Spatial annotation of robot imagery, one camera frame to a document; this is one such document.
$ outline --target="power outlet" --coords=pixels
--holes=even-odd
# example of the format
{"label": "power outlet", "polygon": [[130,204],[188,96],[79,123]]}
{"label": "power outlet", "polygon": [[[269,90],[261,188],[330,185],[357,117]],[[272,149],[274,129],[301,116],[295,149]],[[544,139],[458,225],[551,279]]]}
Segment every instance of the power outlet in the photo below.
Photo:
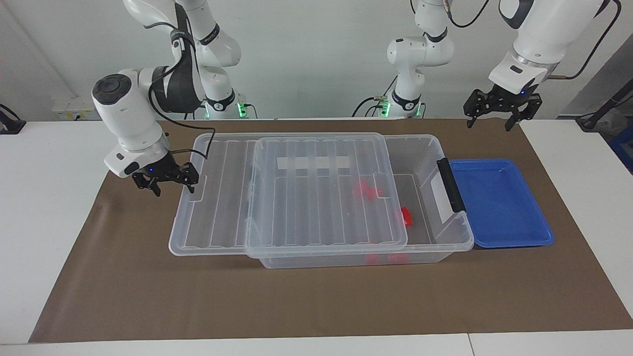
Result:
{"label": "power outlet", "polygon": [[59,99],[53,105],[58,120],[99,120],[91,98]]}

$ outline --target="brown mat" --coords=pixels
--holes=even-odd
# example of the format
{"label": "brown mat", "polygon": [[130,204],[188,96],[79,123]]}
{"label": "brown mat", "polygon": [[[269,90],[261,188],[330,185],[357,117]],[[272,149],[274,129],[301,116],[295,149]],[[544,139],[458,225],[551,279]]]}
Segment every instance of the brown mat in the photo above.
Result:
{"label": "brown mat", "polygon": [[[163,125],[173,148],[200,134]],[[219,132],[433,134],[446,156],[509,158],[553,245],[454,253],[438,264],[267,270],[247,256],[174,257],[181,187],[108,174],[29,342],[631,329],[633,321],[530,143],[499,119],[220,122]]]}

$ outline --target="black cable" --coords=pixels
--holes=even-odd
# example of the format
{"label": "black cable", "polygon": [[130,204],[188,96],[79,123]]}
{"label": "black cable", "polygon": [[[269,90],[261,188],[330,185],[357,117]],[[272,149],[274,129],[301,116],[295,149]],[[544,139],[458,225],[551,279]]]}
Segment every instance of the black cable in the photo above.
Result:
{"label": "black cable", "polygon": [[257,109],[255,108],[255,105],[253,105],[253,104],[244,104],[244,106],[253,108],[253,111],[255,111],[255,119],[260,118],[259,116],[257,116]]}
{"label": "black cable", "polygon": [[466,27],[472,25],[473,23],[475,23],[475,21],[477,21],[477,19],[479,18],[479,16],[481,15],[482,12],[484,12],[486,6],[488,6],[488,3],[490,2],[490,0],[486,0],[484,2],[484,5],[481,7],[481,9],[479,9],[479,12],[477,13],[477,15],[475,15],[475,18],[472,19],[472,21],[468,22],[466,25],[460,25],[459,23],[456,23],[453,20],[453,13],[451,12],[450,8],[449,10],[446,12],[446,14],[448,15],[448,19],[451,20],[451,22],[453,23],[453,25],[455,27],[458,27],[460,29],[465,29]]}
{"label": "black cable", "polygon": [[[389,89],[391,89],[391,87],[392,87],[392,86],[394,85],[394,83],[396,82],[396,79],[398,79],[398,76],[395,76],[395,77],[394,77],[394,80],[392,80],[392,81],[391,81],[391,83],[390,83],[390,84],[389,84],[389,86],[387,87],[387,90],[385,90],[385,92],[384,92],[384,93],[382,93],[382,96],[387,95],[387,93],[389,92]],[[372,117],[373,117],[374,115],[376,115],[376,109],[373,109],[373,112],[372,112]]]}
{"label": "black cable", "polygon": [[[627,101],[631,100],[631,98],[633,98],[633,95],[631,95],[628,98],[626,98],[626,99],[622,100],[621,102],[617,103],[615,106],[613,106],[613,108],[617,108],[618,106],[623,105]],[[573,118],[583,118],[585,116],[591,116],[591,115],[593,115],[595,113],[597,113],[597,111],[594,111],[592,113],[586,113],[586,114],[583,114],[583,115],[580,115],[580,116],[574,116]]]}
{"label": "black cable", "polygon": [[176,26],[174,26],[174,25],[172,25],[171,23],[168,23],[168,22],[156,22],[156,23],[152,23],[151,25],[147,25],[147,26],[144,25],[143,27],[145,27],[146,29],[153,29],[156,26],[168,26],[168,27],[171,27],[172,30],[177,30],[178,29]]}
{"label": "black cable", "polygon": [[358,104],[358,106],[356,107],[356,109],[354,109],[354,113],[352,113],[352,117],[356,116],[356,113],[358,112],[358,109],[360,109],[361,106],[363,106],[366,102],[371,101],[371,100],[375,100],[373,96],[370,96],[369,98],[361,101],[360,104]]}
{"label": "black cable", "polygon": [[[598,111],[595,111],[593,113],[591,113],[591,117],[587,119],[587,121],[585,121],[584,123],[581,123],[581,125],[583,126],[583,128],[585,129],[593,129],[595,128],[596,124],[612,109],[617,108],[620,105],[623,105],[624,103],[626,103],[628,100],[630,100],[631,98],[633,98],[633,95],[629,96],[628,98],[620,101],[619,103],[611,106],[609,102],[607,102],[606,104],[604,104],[600,109],[598,109]],[[576,120],[587,116],[588,114],[585,114],[581,117],[577,117]]]}
{"label": "black cable", "polygon": [[[194,47],[194,44],[193,44],[190,40],[186,39],[186,41],[187,41],[187,42],[188,42],[188,43],[189,43],[192,47]],[[206,147],[206,154],[205,154],[205,155],[203,155],[200,151],[196,151],[196,150],[194,150],[194,149],[189,149],[189,148],[187,148],[187,149],[188,149],[188,150],[190,150],[190,151],[183,151],[183,150],[181,150],[181,149],[178,149],[178,150],[176,150],[176,151],[172,151],[172,154],[174,154],[174,152],[176,152],[176,154],[177,154],[177,153],[183,153],[183,152],[195,152],[195,153],[198,153],[198,154],[202,155],[202,156],[204,157],[204,159],[207,159],[207,158],[208,158],[208,155],[209,155],[209,149],[211,148],[211,142],[213,141],[213,138],[215,137],[215,132],[216,132],[215,127],[193,126],[193,125],[183,124],[182,122],[178,122],[178,121],[176,121],[176,120],[172,120],[170,117],[168,117],[168,116],[166,116],[165,114],[163,114],[162,112],[160,112],[160,110],[159,110],[159,109],[156,107],[156,105],[154,104],[154,99],[152,98],[152,94],[153,94],[153,92],[154,92],[154,85],[155,85],[155,84],[156,84],[159,80],[163,80],[163,79],[164,79],[167,75],[171,74],[174,70],[178,69],[178,67],[179,67],[179,66],[181,66],[181,64],[182,64],[182,62],[183,62],[183,60],[184,60],[184,58],[185,58],[184,56],[181,56],[181,57],[180,57],[180,59],[178,60],[178,62],[176,62],[176,64],[175,64],[173,67],[171,67],[169,70],[167,70],[167,71],[163,72],[161,75],[159,75],[159,76],[158,76],[158,78],[156,78],[154,81],[152,81],[152,83],[149,85],[149,89],[147,90],[147,98],[148,98],[148,100],[149,100],[149,104],[151,105],[152,109],[154,109],[154,111],[155,111],[155,112],[156,112],[156,113],[157,113],[160,117],[162,117],[162,118],[164,118],[165,120],[167,120],[167,121],[171,122],[172,124],[174,124],[174,125],[178,125],[178,126],[181,126],[181,127],[185,127],[185,128],[187,128],[187,129],[195,129],[195,130],[210,130],[210,131],[212,131],[212,134],[211,134],[211,139],[209,140],[209,145],[207,145],[207,147]]]}
{"label": "black cable", "polygon": [[585,68],[587,67],[587,64],[589,64],[589,61],[591,61],[591,58],[593,57],[594,53],[596,53],[596,51],[598,50],[598,47],[600,47],[600,44],[602,43],[602,40],[605,39],[606,35],[609,33],[609,31],[611,30],[611,28],[613,27],[615,22],[618,20],[618,17],[620,17],[620,13],[622,12],[622,3],[620,2],[620,0],[611,0],[611,1],[613,1],[616,4],[616,6],[618,7],[617,10],[615,11],[615,16],[613,16],[613,19],[611,20],[611,23],[609,23],[609,26],[607,26],[605,31],[602,33],[602,36],[600,36],[600,38],[596,42],[596,45],[591,50],[591,53],[589,53],[589,56],[585,60],[585,63],[582,65],[580,70],[576,74],[572,75],[571,77],[567,77],[567,76],[564,76],[564,77],[563,76],[559,76],[559,77],[552,76],[550,79],[554,79],[554,80],[572,80],[572,79],[576,79],[585,70]]}
{"label": "black cable", "polygon": [[6,105],[4,104],[0,104],[0,108],[3,108],[4,110],[6,110],[6,112],[10,113],[11,115],[13,115],[15,118],[17,118],[18,120],[20,120],[20,117],[18,116],[18,114],[16,114],[13,110],[9,109]]}
{"label": "black cable", "polygon": [[382,105],[374,105],[374,106],[369,107],[369,109],[367,109],[367,112],[365,113],[365,117],[367,117],[367,115],[369,114],[369,110],[373,109],[373,112],[376,112],[376,109],[380,109],[381,107]]}

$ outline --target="black handle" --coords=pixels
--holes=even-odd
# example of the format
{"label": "black handle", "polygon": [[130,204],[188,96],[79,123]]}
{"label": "black handle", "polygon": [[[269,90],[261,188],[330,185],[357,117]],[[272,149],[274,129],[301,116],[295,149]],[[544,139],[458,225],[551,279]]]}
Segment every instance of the black handle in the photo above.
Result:
{"label": "black handle", "polygon": [[442,176],[444,188],[446,188],[446,194],[448,195],[448,200],[451,202],[453,212],[465,212],[466,206],[461,199],[460,189],[457,188],[457,182],[451,170],[451,165],[448,163],[448,158],[442,158],[437,161],[437,168],[439,168],[439,173]]}

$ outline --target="white robotic arm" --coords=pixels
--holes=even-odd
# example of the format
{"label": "white robotic arm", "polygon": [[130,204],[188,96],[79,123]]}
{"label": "white robotic arm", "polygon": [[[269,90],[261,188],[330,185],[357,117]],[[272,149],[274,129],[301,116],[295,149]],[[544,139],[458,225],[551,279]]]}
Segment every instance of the white robotic arm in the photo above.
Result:
{"label": "white robotic arm", "polygon": [[550,78],[571,44],[611,0],[500,0],[499,13],[517,30],[513,48],[490,73],[492,90],[473,91],[464,114],[477,117],[493,111],[511,112],[506,123],[534,117],[542,101],[534,91]]}
{"label": "white robotic arm", "polygon": [[239,94],[220,68],[238,64],[241,50],[220,30],[206,0],[123,3],[144,27],[169,30],[176,64],[126,69],[95,84],[95,107],[118,138],[105,163],[119,177],[131,175],[139,188],[151,189],[157,196],[157,183],[163,181],[184,184],[193,192],[198,173],[191,163],[175,162],[155,113],[192,113],[205,101],[210,118],[245,117]]}
{"label": "white robotic arm", "polygon": [[388,116],[414,116],[424,85],[421,68],[445,65],[453,57],[442,0],[419,0],[415,23],[423,31],[421,37],[396,39],[387,48],[389,63],[398,71],[396,87],[388,93]]}

